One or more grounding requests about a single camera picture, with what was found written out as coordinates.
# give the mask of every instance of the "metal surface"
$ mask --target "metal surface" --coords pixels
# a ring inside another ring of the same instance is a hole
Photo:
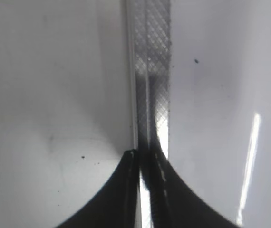
[[[131,75],[135,77],[132,80],[136,87],[136,140],[142,153],[141,162],[146,162],[145,153],[149,153],[152,141],[160,140],[163,152],[168,155],[170,1],[130,0],[129,7]],[[151,134],[151,127],[157,127],[157,135]],[[142,177],[140,191],[142,227],[147,228],[152,226],[150,199]]]
[[[169,161],[231,222],[271,227],[271,1],[173,0],[171,16]]]
[[[125,6],[0,0],[0,228],[52,228],[133,147]]]

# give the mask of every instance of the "white surface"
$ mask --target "white surface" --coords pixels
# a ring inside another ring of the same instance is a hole
[[[0,0],[0,227],[58,225],[132,148],[123,7]]]
[[[244,204],[271,227],[271,1],[173,0],[172,43],[169,160],[232,222]]]

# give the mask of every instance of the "white background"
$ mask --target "white background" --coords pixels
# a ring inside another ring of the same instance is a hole
[[[271,0],[172,0],[171,35],[171,164],[235,222],[257,113],[243,224],[271,227]]]
[[[132,148],[124,9],[0,0],[0,227],[58,225]]]

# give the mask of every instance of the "white glossy surface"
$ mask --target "white glossy surface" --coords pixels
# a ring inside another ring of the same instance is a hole
[[[244,206],[245,227],[271,227],[271,1],[173,0],[172,43],[169,160],[232,222]]]
[[[132,148],[124,18],[118,0],[0,0],[0,228],[58,225]]]

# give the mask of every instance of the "gray metal strip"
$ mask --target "gray metal strip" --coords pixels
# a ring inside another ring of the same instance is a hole
[[[129,0],[128,20],[135,146],[141,152],[141,162],[147,162],[149,144],[155,140],[168,156],[170,0]],[[150,127],[157,127],[157,135],[151,135],[155,131]],[[149,191],[140,175],[141,223],[142,228],[150,228]]]

